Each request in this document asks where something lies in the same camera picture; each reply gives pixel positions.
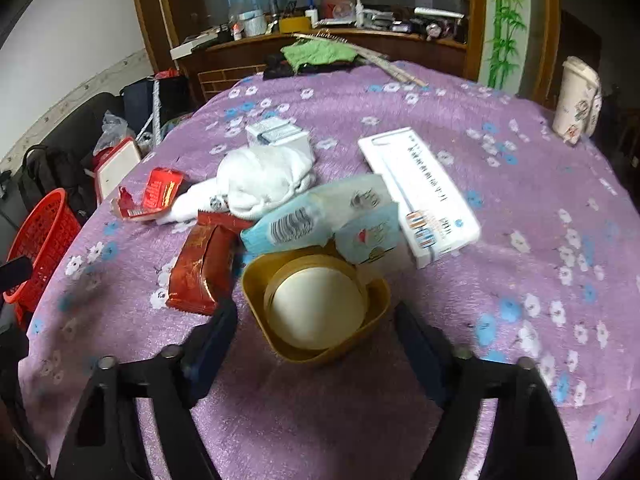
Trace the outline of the dark red snack wrapper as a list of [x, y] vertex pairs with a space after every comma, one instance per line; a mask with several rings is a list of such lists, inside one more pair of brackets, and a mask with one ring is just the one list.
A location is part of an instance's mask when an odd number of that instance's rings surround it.
[[232, 293], [232, 266], [242, 231], [254, 222], [231, 214], [199, 211], [170, 272], [168, 307], [212, 316]]

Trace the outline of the long white medicine box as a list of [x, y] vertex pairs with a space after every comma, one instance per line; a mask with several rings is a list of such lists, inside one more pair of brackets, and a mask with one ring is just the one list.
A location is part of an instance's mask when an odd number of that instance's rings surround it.
[[399, 225], [418, 269], [480, 239], [468, 202], [413, 129], [366, 136], [358, 146], [398, 203]]

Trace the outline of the yellow bowl with white lid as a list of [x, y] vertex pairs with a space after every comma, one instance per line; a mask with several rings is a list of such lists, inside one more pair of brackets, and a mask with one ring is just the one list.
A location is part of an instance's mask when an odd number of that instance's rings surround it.
[[362, 278], [332, 243], [259, 256], [241, 285], [272, 351], [296, 365], [321, 365], [349, 352], [390, 310], [384, 278]]

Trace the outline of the red torn candy wrapper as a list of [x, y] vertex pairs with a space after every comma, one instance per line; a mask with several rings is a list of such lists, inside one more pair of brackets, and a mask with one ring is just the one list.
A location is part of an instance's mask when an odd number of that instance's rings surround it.
[[125, 221], [145, 222], [160, 218], [175, 203], [185, 183], [186, 176], [180, 171], [154, 168], [138, 202], [124, 186], [117, 189], [117, 196], [112, 200], [112, 213]]

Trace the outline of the white cloth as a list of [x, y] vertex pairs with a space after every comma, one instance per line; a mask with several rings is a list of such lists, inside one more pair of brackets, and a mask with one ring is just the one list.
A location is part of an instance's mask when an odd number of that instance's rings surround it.
[[166, 223], [187, 222], [201, 211], [258, 220], [314, 184], [314, 159], [288, 146], [243, 146], [229, 152], [215, 177], [191, 185], [166, 214]]

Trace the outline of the light blue barcode packet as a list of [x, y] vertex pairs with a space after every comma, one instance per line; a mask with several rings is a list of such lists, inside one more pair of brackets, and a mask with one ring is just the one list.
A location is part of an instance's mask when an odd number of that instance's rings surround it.
[[358, 174], [316, 186], [266, 214], [241, 233], [254, 255], [334, 243], [347, 222], [394, 200], [378, 174]]

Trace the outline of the small white medicine box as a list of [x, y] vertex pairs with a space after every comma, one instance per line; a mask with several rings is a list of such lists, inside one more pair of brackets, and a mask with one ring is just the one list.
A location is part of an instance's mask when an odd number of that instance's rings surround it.
[[310, 145], [309, 132], [297, 127], [289, 120], [278, 116], [269, 117], [245, 127], [247, 142], [250, 145], [285, 146], [294, 148], [313, 162], [314, 150]]

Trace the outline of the teal cartoon tissue pack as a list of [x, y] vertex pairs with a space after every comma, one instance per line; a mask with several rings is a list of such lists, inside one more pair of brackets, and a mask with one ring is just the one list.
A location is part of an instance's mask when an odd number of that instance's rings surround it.
[[385, 257], [408, 258], [408, 245], [399, 224], [398, 203], [391, 202], [347, 222], [334, 234], [340, 255], [351, 264]]

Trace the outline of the red plastic basket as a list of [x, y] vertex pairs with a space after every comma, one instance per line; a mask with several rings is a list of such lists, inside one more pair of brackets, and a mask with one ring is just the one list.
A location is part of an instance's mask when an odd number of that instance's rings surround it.
[[8, 256], [29, 258], [32, 277], [5, 292], [3, 298], [14, 307], [23, 330], [27, 330], [47, 284], [79, 231], [80, 224], [62, 188], [44, 196], [18, 230]]

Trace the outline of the red rimmed white container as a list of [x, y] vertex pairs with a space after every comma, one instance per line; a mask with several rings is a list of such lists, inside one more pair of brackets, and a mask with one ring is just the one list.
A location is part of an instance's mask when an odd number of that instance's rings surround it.
[[137, 143], [126, 136], [108, 152], [94, 172], [96, 201], [102, 203], [118, 186], [122, 179], [141, 162]]

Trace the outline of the black backpack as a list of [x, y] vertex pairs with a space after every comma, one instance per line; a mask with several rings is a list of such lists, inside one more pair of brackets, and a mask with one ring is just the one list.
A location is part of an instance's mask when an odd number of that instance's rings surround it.
[[66, 193], [66, 204], [82, 226], [96, 211], [93, 180], [71, 152], [60, 148], [31, 146], [23, 156], [17, 187], [28, 212], [56, 188]]

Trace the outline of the clear plastic bag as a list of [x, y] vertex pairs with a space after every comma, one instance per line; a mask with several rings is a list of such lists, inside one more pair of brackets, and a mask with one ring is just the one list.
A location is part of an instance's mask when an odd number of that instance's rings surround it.
[[102, 134], [96, 141], [92, 154], [99, 155], [104, 150], [110, 150], [126, 138], [133, 139], [136, 136], [125, 118], [113, 114], [107, 110], [102, 119]]

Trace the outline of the purple floral tablecloth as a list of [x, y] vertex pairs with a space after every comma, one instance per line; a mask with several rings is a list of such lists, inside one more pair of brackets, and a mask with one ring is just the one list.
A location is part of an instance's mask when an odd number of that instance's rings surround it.
[[249, 76], [72, 235], [18, 378], [58, 479], [602, 479], [639, 448], [639, 214], [541, 106]]

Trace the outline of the wooden brick counter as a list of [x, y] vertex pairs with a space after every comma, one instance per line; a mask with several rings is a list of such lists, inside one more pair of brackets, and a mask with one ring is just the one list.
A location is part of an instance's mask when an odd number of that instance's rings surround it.
[[350, 70], [363, 63], [380, 66], [402, 82], [392, 63], [411, 62], [462, 76], [466, 47], [450, 39], [426, 40], [401, 32], [334, 29], [311, 34], [275, 34], [241, 39], [197, 50], [178, 61], [195, 102], [203, 104], [257, 74], [266, 79]]

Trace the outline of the black garment on table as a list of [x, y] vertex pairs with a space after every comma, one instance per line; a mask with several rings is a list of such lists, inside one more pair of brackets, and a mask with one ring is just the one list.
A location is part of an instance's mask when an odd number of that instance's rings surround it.
[[303, 64], [297, 70], [285, 59], [282, 53], [270, 54], [266, 57], [266, 67], [262, 72], [263, 80], [273, 80], [290, 78], [295, 76], [311, 76], [318, 74], [329, 74], [335, 72], [350, 72], [356, 67], [363, 66], [364, 62], [360, 58], [355, 58], [352, 62], [337, 61], [331, 64]]

